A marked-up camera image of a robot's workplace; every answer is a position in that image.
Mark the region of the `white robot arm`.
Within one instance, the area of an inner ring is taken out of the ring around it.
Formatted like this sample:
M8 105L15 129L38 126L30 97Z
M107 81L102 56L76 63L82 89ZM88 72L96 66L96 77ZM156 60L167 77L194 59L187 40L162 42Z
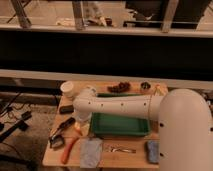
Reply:
M164 96L101 98L88 86L73 101L79 122L95 112L150 119L158 123L159 171L213 171L213 114L190 89Z

